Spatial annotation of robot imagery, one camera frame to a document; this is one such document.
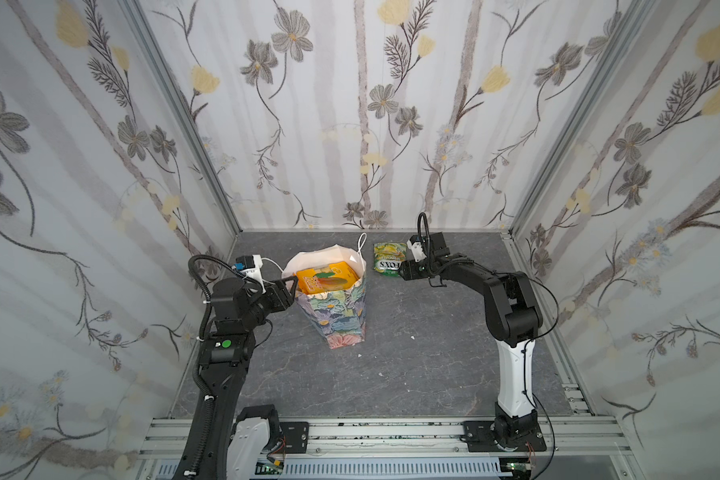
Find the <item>floral paper gift bag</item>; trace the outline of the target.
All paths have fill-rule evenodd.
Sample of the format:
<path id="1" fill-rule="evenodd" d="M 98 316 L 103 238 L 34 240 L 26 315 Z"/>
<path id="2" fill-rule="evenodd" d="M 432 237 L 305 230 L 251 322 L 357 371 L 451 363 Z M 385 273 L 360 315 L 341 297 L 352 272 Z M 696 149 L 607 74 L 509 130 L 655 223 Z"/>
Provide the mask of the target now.
<path id="1" fill-rule="evenodd" d="M 317 295 L 302 293 L 298 283 L 296 305 L 332 349 L 356 345 L 365 340 L 367 262 L 363 257 L 363 247 L 366 240 L 367 235 L 362 233 L 354 247 L 333 245 L 321 250 L 299 252 L 281 270 L 281 277 L 286 278 L 296 276 L 303 269 L 345 261 L 359 276 L 359 280 L 349 289 Z"/>

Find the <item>yellow mango snack bag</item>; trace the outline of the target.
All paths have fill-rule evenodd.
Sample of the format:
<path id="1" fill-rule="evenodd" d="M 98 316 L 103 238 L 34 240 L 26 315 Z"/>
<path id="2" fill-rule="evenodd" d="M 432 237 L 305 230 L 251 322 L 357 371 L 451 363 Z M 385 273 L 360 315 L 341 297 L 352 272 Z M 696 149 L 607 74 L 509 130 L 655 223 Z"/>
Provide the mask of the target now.
<path id="1" fill-rule="evenodd" d="M 299 289 L 308 295 L 349 289 L 358 280 L 355 270 L 345 261 L 296 273 Z"/>

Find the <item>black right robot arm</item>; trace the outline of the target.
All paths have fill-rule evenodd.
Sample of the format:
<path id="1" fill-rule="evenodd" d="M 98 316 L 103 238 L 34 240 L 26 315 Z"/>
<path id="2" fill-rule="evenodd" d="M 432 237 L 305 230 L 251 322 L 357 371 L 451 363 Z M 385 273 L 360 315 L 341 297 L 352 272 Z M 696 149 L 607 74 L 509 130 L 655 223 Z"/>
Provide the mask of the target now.
<path id="1" fill-rule="evenodd" d="M 489 431 L 505 451 L 544 440 L 532 389 L 533 355 L 542 337 L 543 315 L 532 279 L 523 272 L 498 272 L 453 253 L 442 233 L 430 231 L 421 212 L 407 242 L 410 255 L 399 267 L 405 281 L 426 279 L 432 288 L 449 283 L 479 294 L 489 334 L 498 347 L 500 386 Z"/>

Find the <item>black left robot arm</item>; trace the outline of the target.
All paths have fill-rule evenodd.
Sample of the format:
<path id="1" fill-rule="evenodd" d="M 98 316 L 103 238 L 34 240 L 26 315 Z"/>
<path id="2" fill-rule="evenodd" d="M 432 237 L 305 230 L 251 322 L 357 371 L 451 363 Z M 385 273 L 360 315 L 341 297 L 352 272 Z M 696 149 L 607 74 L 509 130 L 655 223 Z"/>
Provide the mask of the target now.
<path id="1" fill-rule="evenodd" d="M 286 436 L 272 404 L 237 408 L 254 352 L 255 329 L 290 308 L 296 277 L 266 280 L 259 255 L 229 264 L 208 254 L 192 256 L 190 276 L 204 295 L 192 379 L 199 396 L 176 479 L 250 479 L 262 456 L 273 469 L 286 450 Z"/>

